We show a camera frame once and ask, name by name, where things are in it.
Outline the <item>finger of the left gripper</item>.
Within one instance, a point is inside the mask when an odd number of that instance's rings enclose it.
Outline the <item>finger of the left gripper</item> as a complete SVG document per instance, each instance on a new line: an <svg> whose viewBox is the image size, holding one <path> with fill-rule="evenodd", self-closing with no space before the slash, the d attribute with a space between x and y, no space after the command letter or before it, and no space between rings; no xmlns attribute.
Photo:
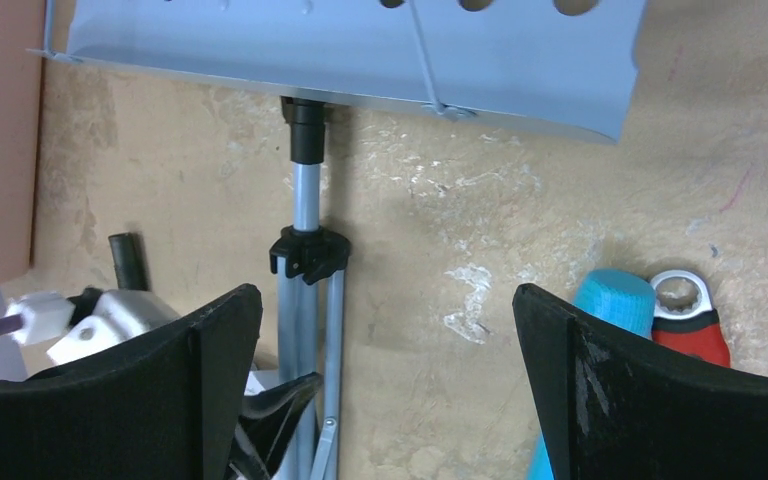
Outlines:
<svg viewBox="0 0 768 480"><path fill-rule="evenodd" d="M282 465L297 426L323 385L313 372L243 397L228 457L230 479L269 480Z"/></svg>

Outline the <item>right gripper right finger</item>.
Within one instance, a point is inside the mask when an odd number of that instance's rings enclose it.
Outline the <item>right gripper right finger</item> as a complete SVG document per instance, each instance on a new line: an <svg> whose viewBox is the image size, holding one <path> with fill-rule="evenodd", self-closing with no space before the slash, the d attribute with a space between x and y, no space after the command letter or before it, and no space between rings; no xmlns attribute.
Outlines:
<svg viewBox="0 0 768 480"><path fill-rule="evenodd" d="M558 479L768 479L768 377L603 322L532 284L519 343Z"/></svg>

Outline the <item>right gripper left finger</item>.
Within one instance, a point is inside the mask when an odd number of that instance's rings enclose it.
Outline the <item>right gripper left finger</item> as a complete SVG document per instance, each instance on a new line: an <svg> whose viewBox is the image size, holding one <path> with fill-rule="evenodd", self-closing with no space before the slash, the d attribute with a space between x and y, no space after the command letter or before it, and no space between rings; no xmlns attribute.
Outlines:
<svg viewBox="0 0 768 480"><path fill-rule="evenodd" d="M0 479L221 479L259 338L243 284L22 382L0 381Z"/></svg>

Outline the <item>blue music stand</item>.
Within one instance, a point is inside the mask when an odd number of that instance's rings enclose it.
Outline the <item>blue music stand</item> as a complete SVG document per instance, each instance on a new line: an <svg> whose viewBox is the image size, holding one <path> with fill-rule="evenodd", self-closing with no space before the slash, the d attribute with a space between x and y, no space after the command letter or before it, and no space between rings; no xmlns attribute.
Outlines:
<svg viewBox="0 0 768 480"><path fill-rule="evenodd" d="M47 2L38 54L281 98L294 219L270 251L282 381L324 371L286 479L338 471L349 240L320 223L325 108L348 105L611 144L637 78L642 1L78 1L67 46Z"/></svg>

